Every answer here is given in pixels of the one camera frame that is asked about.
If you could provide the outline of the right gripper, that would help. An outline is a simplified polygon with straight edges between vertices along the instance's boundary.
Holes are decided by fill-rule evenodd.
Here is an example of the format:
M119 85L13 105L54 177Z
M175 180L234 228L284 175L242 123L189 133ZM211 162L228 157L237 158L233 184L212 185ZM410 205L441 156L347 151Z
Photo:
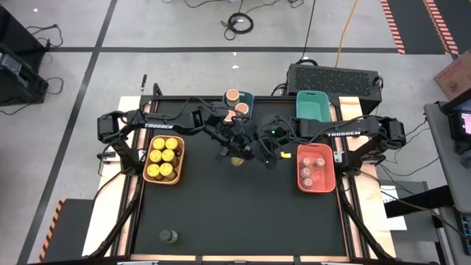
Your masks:
M265 162L265 167L273 170L281 159L280 148L291 140L288 121L279 114L269 114L261 119L258 126L258 142L256 158Z

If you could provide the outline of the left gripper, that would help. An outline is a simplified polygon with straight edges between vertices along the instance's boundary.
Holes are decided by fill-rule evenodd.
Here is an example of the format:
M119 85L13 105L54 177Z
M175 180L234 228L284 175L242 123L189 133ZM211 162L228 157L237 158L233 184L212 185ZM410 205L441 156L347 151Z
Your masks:
M235 121L234 124L220 124L211 133L211 138L218 141L223 147L216 154L216 160L233 153L242 153L243 159L253 160L256 158L256 148L253 142L257 141L258 126L252 121Z

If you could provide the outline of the dark blue plastic bin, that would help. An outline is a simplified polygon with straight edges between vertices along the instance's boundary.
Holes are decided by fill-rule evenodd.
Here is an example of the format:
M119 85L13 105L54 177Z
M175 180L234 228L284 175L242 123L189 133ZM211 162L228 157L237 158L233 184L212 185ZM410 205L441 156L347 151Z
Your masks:
M239 91L239 93L240 93L239 103L243 102L243 103L246 103L249 106L249 118L250 118L251 115L252 115L252 109L253 109L253 104L254 104L254 96L251 93L244 92L244 91ZM224 96L223 96L223 103L225 103L227 105Z

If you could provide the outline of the yellow plastic bin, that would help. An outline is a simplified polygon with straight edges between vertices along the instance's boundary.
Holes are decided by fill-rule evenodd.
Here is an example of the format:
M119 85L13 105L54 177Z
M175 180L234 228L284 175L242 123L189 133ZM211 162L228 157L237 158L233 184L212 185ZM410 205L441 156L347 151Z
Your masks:
M157 135L155 137L161 137L161 138L165 138L165 139L167 139L167 138L176 138L180 142L181 151L178 152L178 153L175 153L175 155L178 158L178 164L176 166L174 166L176 177L173 180L168 180L165 177L163 177L161 174L158 178L151 178L147 175L147 173L146 173L147 166L149 166L150 164L153 164L149 160L149 153L152 150L154 150L152 148L152 140L151 140L150 144L149 144L149 149L148 149L148 152L147 152L147 155L146 155L145 164L144 164L143 178L145 179L145 181L150 182L150 183L156 183L156 184L161 184L161 185L175 185L180 181L180 178L183 175L183 160L184 160L184 155L185 155L185 142L182 138L177 137L177 136L172 136L172 135ZM165 163L165 162L163 160L161 160L161 162L155 163L155 164L158 164L160 166L162 163Z

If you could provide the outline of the coral orange plastic bin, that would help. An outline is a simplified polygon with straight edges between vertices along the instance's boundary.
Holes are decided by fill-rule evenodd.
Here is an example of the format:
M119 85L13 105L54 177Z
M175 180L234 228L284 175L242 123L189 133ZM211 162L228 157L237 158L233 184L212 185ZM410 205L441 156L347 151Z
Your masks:
M306 189L302 187L302 178L300 170L303 168L300 161L304 157L309 157L312 164L309 166L311 170L311 179L314 184L311 188ZM323 168L317 168L314 161L317 158L325 160ZM297 186L298 189L305 193L330 193L336 187L336 173L334 168L333 151L326 144L307 144L299 145L297 147Z

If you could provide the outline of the teal plastic bin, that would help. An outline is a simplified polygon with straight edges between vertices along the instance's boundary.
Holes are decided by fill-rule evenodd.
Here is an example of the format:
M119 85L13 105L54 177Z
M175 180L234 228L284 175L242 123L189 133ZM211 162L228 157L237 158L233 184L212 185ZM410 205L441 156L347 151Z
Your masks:
M321 91L300 91L296 98L297 118L331 121L330 101Z

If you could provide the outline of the black computer tower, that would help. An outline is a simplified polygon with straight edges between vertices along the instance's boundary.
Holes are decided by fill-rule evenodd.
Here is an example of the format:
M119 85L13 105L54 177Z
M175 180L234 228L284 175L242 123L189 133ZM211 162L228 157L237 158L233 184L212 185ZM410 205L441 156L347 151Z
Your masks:
M371 113L381 102L383 79L376 71L291 64L287 72L285 95L300 91L321 91L329 99L358 97L363 114Z

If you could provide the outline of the wooden table side board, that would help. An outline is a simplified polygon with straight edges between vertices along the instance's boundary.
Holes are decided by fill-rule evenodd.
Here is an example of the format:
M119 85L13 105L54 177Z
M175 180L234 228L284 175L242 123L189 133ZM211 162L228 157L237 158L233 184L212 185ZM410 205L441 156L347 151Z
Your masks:
M141 98L139 96L122 96L118 104L118 110L126 112L138 109L140 102ZM128 135L127 143L136 146L138 149L143 148L145 135L145 130L131 132ZM120 170L119 160L103 165L99 188ZM124 213L125 208L132 200L138 180L140 180L138 176L126 177L121 174L108 183L99 193L93 206L82 256L90 255L105 240L120 218L120 213ZM113 247L105 253L105 256L126 254L127 242L130 237L130 224L131 217L127 219L115 243L113 243Z
M350 120L363 115L358 97L341 96L339 97L339 104L340 110L336 110L336 114L341 114L341 120ZM346 137L347 144L345 146L347 146L349 151L355 151L368 140L366 136ZM378 182L375 166L364 163L361 167L361 171L367 174L361 173L353 179L355 187L349 184L346 177L343 179L343 186L350 188L349 191L347 191L347 198L349 202L353 204L353 189L356 188L356 198L358 199L359 206L354 206L354 208L361 211L363 223L385 252L392 257L396 257L392 235L390 229L387 227L386 210L384 208L383 195L380 190L380 183ZM366 254L369 254L369 257L377 258L368 246L366 246L365 249L366 254L363 254L364 249L361 246L361 237L358 228L355 226L352 219L349 219L349 222L353 233L355 255L363 258L366 257Z

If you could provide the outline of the white paper sheet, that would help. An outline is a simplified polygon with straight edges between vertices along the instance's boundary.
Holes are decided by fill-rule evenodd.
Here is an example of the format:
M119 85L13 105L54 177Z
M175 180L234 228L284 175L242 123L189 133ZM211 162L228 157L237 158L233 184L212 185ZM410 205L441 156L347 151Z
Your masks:
M397 189L395 186L382 185L380 186L380 191L381 191L382 200L384 204L388 202L393 202L398 198ZM386 223L387 223L388 229L390 230L394 230L394 231L407 230L406 221L403 216L396 216L396 217L391 217L391 218L388 217Z

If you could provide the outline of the grey desk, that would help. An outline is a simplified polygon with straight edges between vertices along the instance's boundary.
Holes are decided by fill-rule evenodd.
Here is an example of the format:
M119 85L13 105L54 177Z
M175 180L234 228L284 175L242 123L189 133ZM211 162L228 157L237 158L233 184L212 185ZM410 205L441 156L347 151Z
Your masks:
M454 152L448 118L437 104L429 103L423 108L455 207L471 214L471 169L465 169Z

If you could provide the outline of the black mat orange stripes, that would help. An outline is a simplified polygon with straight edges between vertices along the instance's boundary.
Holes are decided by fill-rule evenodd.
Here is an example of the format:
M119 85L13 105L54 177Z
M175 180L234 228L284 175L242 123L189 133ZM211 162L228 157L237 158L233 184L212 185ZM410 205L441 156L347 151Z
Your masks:
M69 261L82 257L92 203L91 199L61 199L58 202L38 262Z
M380 0L397 51L451 54L471 49L471 0Z

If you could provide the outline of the black laptop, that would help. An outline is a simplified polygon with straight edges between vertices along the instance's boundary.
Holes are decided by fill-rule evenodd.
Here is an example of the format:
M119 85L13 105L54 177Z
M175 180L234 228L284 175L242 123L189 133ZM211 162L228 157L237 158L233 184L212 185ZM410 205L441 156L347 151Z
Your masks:
M471 141L471 99L462 103L448 102L443 110L448 117L451 138L455 141Z

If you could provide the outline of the printed cardboard box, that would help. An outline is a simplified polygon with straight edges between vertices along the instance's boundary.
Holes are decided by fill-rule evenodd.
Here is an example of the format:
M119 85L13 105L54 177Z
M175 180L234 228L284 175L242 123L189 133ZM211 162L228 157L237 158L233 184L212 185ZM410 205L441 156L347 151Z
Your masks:
M471 49L460 55L433 79L449 100L471 89Z

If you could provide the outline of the black aluminium table frame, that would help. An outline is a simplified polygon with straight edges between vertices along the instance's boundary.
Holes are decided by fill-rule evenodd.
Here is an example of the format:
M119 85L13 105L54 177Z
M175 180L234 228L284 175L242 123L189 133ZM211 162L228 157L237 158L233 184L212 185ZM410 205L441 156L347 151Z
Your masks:
M273 170L251 160L216 160L218 142L185 138L183 175L175 185L144 185L134 251L153 255L347 254L336 192L305 193L294 158ZM178 240L164 244L162 230Z

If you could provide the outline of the black diagonal frame strut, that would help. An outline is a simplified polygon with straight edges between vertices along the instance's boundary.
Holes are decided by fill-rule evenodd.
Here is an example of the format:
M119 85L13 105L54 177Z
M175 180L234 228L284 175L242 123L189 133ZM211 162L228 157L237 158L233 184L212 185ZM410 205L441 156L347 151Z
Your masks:
M137 180L137 183L135 184L135 191L133 193L130 203L127 205L123 214L120 215L120 217L118 218L118 221L115 223L112 230L108 233L104 241L88 256L89 258L104 257L106 252L113 245L117 236L121 233L122 228L125 225L126 221L129 219L129 217L134 213L134 211L138 207L138 203L141 197L141 186L142 186L141 180Z
M346 196L346 189L344 188L343 181L340 180L337 184L337 189L340 193L341 207L347 212L348 216L353 220L355 226L358 228L360 235L364 238L368 246L372 249L373 253L380 260L394 260L384 248L375 240L366 225L361 220L360 216L355 212L353 206L349 203Z

